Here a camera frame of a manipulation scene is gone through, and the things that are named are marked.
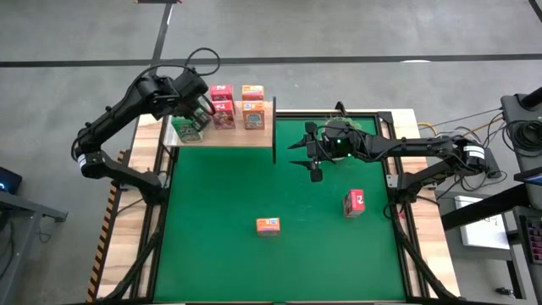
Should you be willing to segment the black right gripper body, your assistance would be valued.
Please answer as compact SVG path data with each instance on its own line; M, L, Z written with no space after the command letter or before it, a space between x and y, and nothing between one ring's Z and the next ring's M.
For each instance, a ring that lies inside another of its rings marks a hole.
M307 122L305 132L305 136L312 138L306 145L307 157L314 163L314 169L309 170L311 182L323 180L323 171L320 169L323 161L334 164L337 159L351 157L359 148L359 134L346 121L331 121L326 125Z

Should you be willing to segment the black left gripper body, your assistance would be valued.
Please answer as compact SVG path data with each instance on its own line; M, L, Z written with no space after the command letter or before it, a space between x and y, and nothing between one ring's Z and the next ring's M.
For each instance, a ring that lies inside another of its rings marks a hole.
M194 70L184 69L176 78L170 79L176 98L170 112L176 116L194 116L197 110L208 114L208 103L201 101L208 90L202 77Z

